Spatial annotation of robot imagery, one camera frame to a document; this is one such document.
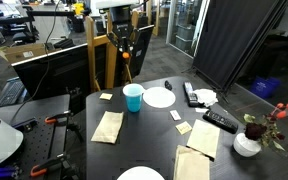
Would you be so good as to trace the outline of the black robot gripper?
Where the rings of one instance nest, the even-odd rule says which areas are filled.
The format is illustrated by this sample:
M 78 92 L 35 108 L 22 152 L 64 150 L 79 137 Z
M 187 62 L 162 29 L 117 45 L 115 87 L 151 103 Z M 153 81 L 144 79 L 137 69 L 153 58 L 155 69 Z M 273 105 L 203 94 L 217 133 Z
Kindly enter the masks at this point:
M 110 7 L 110 18 L 112 21 L 112 31 L 107 34 L 111 43 L 117 47 L 117 57 L 123 60 L 123 47 L 130 47 L 130 55 L 133 56 L 134 46 L 136 45 L 136 37 L 131 41 L 131 34 L 134 26 L 131 22 L 131 6 Z

